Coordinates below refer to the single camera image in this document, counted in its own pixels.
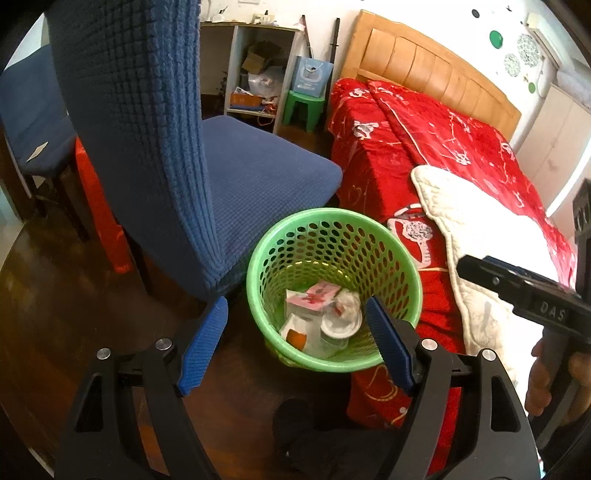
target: hand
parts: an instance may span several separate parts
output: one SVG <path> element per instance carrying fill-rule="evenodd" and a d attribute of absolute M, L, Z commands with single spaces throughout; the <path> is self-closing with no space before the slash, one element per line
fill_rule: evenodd
<path fill-rule="evenodd" d="M 550 405 L 550 374 L 542 363 L 540 356 L 544 349 L 540 339 L 531 351 L 537 357 L 530 371 L 530 381 L 525 396 L 525 409 L 534 417 L 542 415 L 544 409 Z M 591 406 L 591 355 L 575 353 L 569 360 L 571 376 L 581 384 L 581 388 L 574 398 L 569 412 L 563 419 L 562 425 L 578 420 Z"/>

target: white cabinet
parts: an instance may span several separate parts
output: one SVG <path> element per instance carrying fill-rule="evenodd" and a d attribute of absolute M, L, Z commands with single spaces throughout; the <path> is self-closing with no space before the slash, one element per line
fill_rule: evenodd
<path fill-rule="evenodd" d="M 556 85 L 548 96 L 525 142 L 517 152 L 521 170 L 532 181 L 547 209 L 567 184 L 591 140 L 591 112 Z M 588 158 L 586 167 L 569 194 L 553 213 L 552 220 L 567 238 L 574 232 L 572 201 L 584 176 L 591 175 Z"/>

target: blue chair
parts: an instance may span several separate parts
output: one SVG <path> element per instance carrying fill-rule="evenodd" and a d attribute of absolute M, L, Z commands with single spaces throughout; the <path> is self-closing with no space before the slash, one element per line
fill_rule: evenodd
<path fill-rule="evenodd" d="M 46 215 L 44 197 L 38 195 L 33 175 L 45 177 L 81 240 L 88 232 L 78 217 L 60 175 L 75 164 L 76 131 L 66 112 L 46 45 L 0 74 L 0 118 L 17 166 L 35 201 L 37 212 Z M 45 147 L 31 158 L 33 152 Z"/>
<path fill-rule="evenodd" d="M 56 0 L 46 16 L 115 216 L 191 295 L 230 292 L 269 227 L 339 187 L 325 158 L 227 116 L 201 120 L 198 0 Z"/>

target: trash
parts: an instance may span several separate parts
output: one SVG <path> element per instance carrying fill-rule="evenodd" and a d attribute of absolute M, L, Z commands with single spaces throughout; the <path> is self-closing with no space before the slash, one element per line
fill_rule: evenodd
<path fill-rule="evenodd" d="M 248 86 L 254 95 L 272 99 L 281 95 L 283 68 L 269 67 L 261 74 L 248 74 Z"/>
<path fill-rule="evenodd" d="M 349 338 L 357 333 L 362 320 L 359 294 L 344 288 L 336 296 L 333 307 L 323 315 L 320 329 L 333 339 Z"/>
<path fill-rule="evenodd" d="M 306 292 L 286 290 L 281 336 L 293 347 L 326 359 L 349 344 L 361 327 L 363 316 L 357 292 L 319 281 Z"/>
<path fill-rule="evenodd" d="M 293 329 L 290 329 L 287 332 L 287 343 L 289 343 L 292 347 L 297 348 L 300 352 L 304 349 L 306 345 L 306 338 L 308 336 L 305 333 L 296 332 Z"/>

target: white quilt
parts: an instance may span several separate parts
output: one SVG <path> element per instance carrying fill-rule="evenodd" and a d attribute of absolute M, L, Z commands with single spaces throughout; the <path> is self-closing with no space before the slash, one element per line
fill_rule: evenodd
<path fill-rule="evenodd" d="M 503 207 L 467 180 L 436 167 L 416 167 L 411 178 L 425 214 L 446 239 L 447 264 L 456 303 L 462 314 L 469 355 L 493 349 L 525 401 L 531 349 L 542 327 L 511 313 L 497 294 L 458 277 L 455 265 L 464 255 L 499 258 L 557 280 L 556 268 L 538 225 Z"/>

